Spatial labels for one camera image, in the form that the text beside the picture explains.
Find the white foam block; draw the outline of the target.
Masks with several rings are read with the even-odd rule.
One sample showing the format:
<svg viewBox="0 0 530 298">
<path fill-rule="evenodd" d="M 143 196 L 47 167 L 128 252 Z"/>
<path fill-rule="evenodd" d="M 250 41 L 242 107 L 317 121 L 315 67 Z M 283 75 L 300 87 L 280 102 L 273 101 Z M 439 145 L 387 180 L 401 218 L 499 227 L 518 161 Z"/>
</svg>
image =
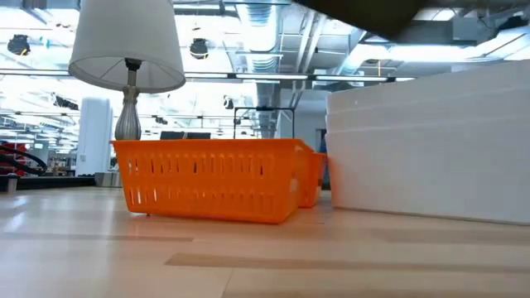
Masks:
<svg viewBox="0 0 530 298">
<path fill-rule="evenodd" d="M 332 200 L 363 209 L 530 224 L 530 123 L 331 132 Z"/>
</svg>

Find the large orange plastic basket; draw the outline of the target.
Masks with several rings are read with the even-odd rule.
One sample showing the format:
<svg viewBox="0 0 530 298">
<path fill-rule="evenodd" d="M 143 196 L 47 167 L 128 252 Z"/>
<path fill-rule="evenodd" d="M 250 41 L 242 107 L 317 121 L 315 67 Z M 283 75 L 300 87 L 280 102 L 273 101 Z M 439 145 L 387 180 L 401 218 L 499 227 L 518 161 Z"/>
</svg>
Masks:
<svg viewBox="0 0 530 298">
<path fill-rule="evenodd" d="M 115 141 L 128 210 L 280 224 L 298 209 L 308 157 L 300 139 Z"/>
</svg>

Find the black ceiling fixture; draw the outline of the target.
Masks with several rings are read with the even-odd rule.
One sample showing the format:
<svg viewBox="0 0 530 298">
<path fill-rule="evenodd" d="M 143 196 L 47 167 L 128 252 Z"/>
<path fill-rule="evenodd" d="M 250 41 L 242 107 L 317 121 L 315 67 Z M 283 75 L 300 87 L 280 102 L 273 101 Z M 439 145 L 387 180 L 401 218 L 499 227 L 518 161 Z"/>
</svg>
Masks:
<svg viewBox="0 0 530 298">
<path fill-rule="evenodd" d="M 190 44 L 190 54 L 197 60 L 207 59 L 209 56 L 208 46 L 206 45 L 206 39 L 194 38 Z"/>
<path fill-rule="evenodd" d="M 27 39 L 27 35 L 14 35 L 7 43 L 7 50 L 14 55 L 28 55 L 31 52 L 31 47 Z"/>
</svg>

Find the white plastic basket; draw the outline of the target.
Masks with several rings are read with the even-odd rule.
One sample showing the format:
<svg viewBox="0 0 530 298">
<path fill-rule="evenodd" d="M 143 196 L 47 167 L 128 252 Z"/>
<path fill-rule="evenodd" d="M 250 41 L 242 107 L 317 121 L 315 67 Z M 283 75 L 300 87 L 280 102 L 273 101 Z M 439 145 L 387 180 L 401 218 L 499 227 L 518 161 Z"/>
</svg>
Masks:
<svg viewBox="0 0 530 298">
<path fill-rule="evenodd" d="M 509 61 L 472 70 L 331 93 L 326 99 L 326 112 L 330 116 L 350 109 L 385 103 L 453 98 L 528 85 L 530 60 Z"/>
<path fill-rule="evenodd" d="M 328 113 L 326 124 L 330 132 L 343 132 L 518 117 L 530 117 L 528 89 L 504 89 L 437 99 L 406 97 L 355 100 L 351 107 Z"/>
</svg>

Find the white shade table lamp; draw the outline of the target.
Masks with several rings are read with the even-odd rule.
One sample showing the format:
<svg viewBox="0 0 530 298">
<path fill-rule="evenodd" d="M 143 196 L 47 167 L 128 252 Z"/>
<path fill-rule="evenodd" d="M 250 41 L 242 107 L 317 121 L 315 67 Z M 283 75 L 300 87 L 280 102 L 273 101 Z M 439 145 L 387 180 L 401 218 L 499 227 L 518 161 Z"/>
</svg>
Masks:
<svg viewBox="0 0 530 298">
<path fill-rule="evenodd" d="M 141 93 L 186 83 L 172 0 L 82 0 L 68 71 L 76 79 L 123 92 L 114 137 L 138 140 Z"/>
</svg>

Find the small orange plastic basket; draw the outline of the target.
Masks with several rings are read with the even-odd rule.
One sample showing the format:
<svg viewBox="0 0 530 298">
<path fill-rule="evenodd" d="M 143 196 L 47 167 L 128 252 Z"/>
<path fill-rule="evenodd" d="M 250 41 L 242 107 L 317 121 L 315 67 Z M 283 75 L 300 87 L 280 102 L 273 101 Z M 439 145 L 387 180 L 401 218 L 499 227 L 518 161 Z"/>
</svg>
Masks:
<svg viewBox="0 0 530 298">
<path fill-rule="evenodd" d="M 321 186 L 325 174 L 326 155 L 310 152 L 303 163 L 304 172 L 301 180 L 301 194 L 298 207 L 313 208 L 320 198 Z"/>
</svg>

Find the white pillar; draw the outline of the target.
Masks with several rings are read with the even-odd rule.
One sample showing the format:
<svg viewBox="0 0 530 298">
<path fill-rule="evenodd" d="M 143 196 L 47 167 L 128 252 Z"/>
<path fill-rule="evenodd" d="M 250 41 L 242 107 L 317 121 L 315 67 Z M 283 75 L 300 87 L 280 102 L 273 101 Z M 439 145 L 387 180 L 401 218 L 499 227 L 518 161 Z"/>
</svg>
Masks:
<svg viewBox="0 0 530 298">
<path fill-rule="evenodd" d="M 76 175 L 94 175 L 109 169 L 112 131 L 113 110 L 110 100 L 82 99 L 76 150 Z"/>
</svg>

